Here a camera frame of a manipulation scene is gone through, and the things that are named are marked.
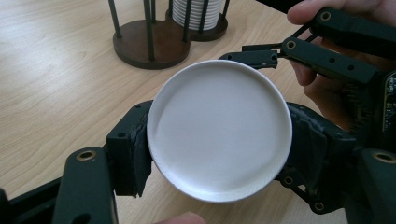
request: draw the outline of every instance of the table surface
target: table surface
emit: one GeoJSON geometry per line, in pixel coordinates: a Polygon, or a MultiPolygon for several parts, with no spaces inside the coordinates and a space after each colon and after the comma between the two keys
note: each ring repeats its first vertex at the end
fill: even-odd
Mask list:
{"type": "MultiPolygon", "coordinates": [[[[143,2],[116,1],[120,25],[144,19],[143,2]]],[[[157,2],[164,19],[167,1],[157,2]]],[[[120,60],[107,1],[1,1],[0,188],[14,198],[62,175],[68,155],[101,147],[135,104],[151,100],[180,69],[243,45],[277,43],[297,26],[254,0],[231,1],[224,37],[191,42],[182,63],[144,70],[120,60]]],[[[288,102],[318,111],[289,62],[262,69],[288,102]]],[[[153,223],[188,211],[208,223],[347,223],[343,209],[318,216],[273,181],[236,203],[197,201],[175,189],[153,164],[142,198],[117,197],[120,223],[153,223]]]]}

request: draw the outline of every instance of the metal rod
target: metal rod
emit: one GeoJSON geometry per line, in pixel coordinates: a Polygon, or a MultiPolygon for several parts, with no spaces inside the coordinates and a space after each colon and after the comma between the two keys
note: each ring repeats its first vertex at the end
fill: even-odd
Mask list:
{"type": "Polygon", "coordinates": [[[317,34],[312,34],[311,36],[309,36],[305,41],[306,42],[311,42],[313,41],[315,38],[317,38],[318,35],[317,34]]]}
{"type": "Polygon", "coordinates": [[[114,29],[116,30],[116,37],[122,38],[119,19],[117,17],[117,10],[116,10],[116,5],[114,4],[114,0],[108,0],[108,4],[110,5],[111,17],[113,18],[114,29]]]}
{"type": "Polygon", "coordinates": [[[173,0],[169,0],[168,15],[171,17],[173,14],[173,0]]]}
{"type": "Polygon", "coordinates": [[[222,20],[225,21],[225,16],[227,15],[227,10],[228,10],[228,5],[230,5],[230,0],[225,1],[224,9],[223,9],[223,15],[221,17],[222,20]]]}
{"type": "Polygon", "coordinates": [[[155,0],[151,0],[151,22],[155,23],[157,21],[155,15],[155,0]]]}
{"type": "Polygon", "coordinates": [[[300,27],[300,29],[298,29],[298,30],[292,35],[292,37],[298,37],[298,36],[300,36],[303,32],[305,32],[307,29],[309,29],[310,26],[311,26],[311,22],[308,22],[308,23],[304,24],[302,27],[300,27]]]}
{"type": "Polygon", "coordinates": [[[151,16],[149,10],[149,0],[143,0],[145,6],[145,18],[146,18],[146,30],[148,35],[148,59],[154,61],[154,41],[152,38],[152,26],[151,26],[151,16]]]}
{"type": "Polygon", "coordinates": [[[199,33],[204,32],[204,25],[205,25],[205,19],[206,19],[206,12],[207,12],[207,5],[209,5],[209,0],[204,1],[204,8],[202,9],[202,15],[201,15],[201,22],[199,24],[199,33]]]}
{"type": "Polygon", "coordinates": [[[187,43],[187,35],[189,34],[191,2],[192,2],[192,0],[187,0],[186,15],[184,17],[183,42],[185,42],[185,43],[187,43]]]}

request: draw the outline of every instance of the brass screw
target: brass screw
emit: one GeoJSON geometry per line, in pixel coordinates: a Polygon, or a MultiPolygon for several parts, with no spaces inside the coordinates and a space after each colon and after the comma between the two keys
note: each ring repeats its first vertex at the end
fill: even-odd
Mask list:
{"type": "Polygon", "coordinates": [[[288,49],[294,49],[296,47],[296,42],[294,41],[288,41],[288,43],[286,43],[286,47],[288,47],[288,49]]]}
{"type": "Polygon", "coordinates": [[[87,151],[83,151],[78,153],[78,155],[76,156],[76,159],[78,161],[88,161],[90,159],[93,159],[96,156],[96,152],[93,150],[87,150],[87,151]]]}
{"type": "Polygon", "coordinates": [[[382,162],[396,164],[396,158],[385,152],[376,152],[373,154],[373,157],[382,162]]]}
{"type": "Polygon", "coordinates": [[[330,12],[328,12],[328,11],[323,12],[323,13],[320,15],[320,19],[321,19],[322,21],[329,21],[331,17],[332,17],[332,14],[331,14],[330,12]]]}

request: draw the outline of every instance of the screw hole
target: screw hole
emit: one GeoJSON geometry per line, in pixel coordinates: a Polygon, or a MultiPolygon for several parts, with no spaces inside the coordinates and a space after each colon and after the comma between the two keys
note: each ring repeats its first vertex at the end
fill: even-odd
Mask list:
{"type": "Polygon", "coordinates": [[[73,224],[86,224],[91,220],[91,216],[89,214],[82,214],[73,219],[73,224]]]}
{"type": "Polygon", "coordinates": [[[324,209],[324,204],[323,203],[315,203],[314,207],[318,211],[322,211],[324,209]]]}
{"type": "Polygon", "coordinates": [[[126,136],[126,133],[119,133],[119,134],[117,134],[117,137],[125,137],[126,136]]]}
{"type": "Polygon", "coordinates": [[[96,152],[93,150],[83,151],[78,153],[76,159],[78,161],[88,161],[96,156],[96,152]]]}
{"type": "Polygon", "coordinates": [[[294,49],[296,47],[296,43],[294,41],[289,41],[286,46],[288,49],[294,49]]]}
{"type": "Polygon", "coordinates": [[[332,14],[330,14],[330,12],[323,12],[320,15],[320,19],[323,21],[328,21],[331,17],[332,17],[332,14]]]}
{"type": "Polygon", "coordinates": [[[291,178],[290,176],[286,176],[284,181],[286,184],[290,185],[293,183],[293,178],[291,178]]]}
{"type": "Polygon", "coordinates": [[[390,156],[389,154],[377,152],[373,154],[374,158],[379,161],[386,162],[386,163],[396,163],[396,158],[390,156]]]}

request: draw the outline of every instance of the finger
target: finger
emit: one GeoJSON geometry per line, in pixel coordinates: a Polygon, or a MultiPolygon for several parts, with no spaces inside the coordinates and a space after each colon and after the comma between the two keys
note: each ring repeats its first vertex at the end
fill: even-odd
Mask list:
{"type": "Polygon", "coordinates": [[[178,217],[171,217],[157,224],[206,224],[203,218],[197,214],[188,212],[178,217]]]}
{"type": "Polygon", "coordinates": [[[340,54],[346,55],[347,57],[354,58],[361,62],[366,62],[376,66],[382,71],[394,70],[396,68],[396,61],[392,59],[385,59],[372,54],[358,52],[353,49],[346,49],[334,44],[332,41],[323,39],[321,45],[327,49],[331,49],[340,54]]]}
{"type": "Polygon", "coordinates": [[[307,86],[315,80],[315,77],[317,75],[312,69],[309,69],[293,61],[290,61],[290,64],[291,67],[294,69],[298,84],[300,84],[301,86],[307,86]]]}
{"type": "Polygon", "coordinates": [[[289,9],[288,19],[293,24],[305,24],[324,7],[343,9],[351,14],[370,14],[377,5],[378,0],[305,0],[289,9]]]}
{"type": "MultiPolygon", "coordinates": [[[[301,39],[307,39],[309,36],[311,36],[311,32],[305,31],[303,32],[299,38],[301,39]]],[[[319,45],[322,41],[321,37],[315,38],[311,43],[319,45]]],[[[294,72],[297,77],[297,81],[301,86],[307,86],[311,84],[314,80],[315,77],[317,76],[317,73],[313,71],[312,69],[305,67],[299,63],[290,61],[291,67],[294,69],[294,72]]]]}
{"type": "Polygon", "coordinates": [[[304,87],[304,93],[318,106],[323,117],[348,130],[353,119],[344,107],[340,95],[342,89],[342,83],[318,76],[311,85],[304,87]]]}
{"type": "Polygon", "coordinates": [[[381,6],[377,7],[371,17],[378,22],[396,27],[396,1],[382,1],[381,6]]]}

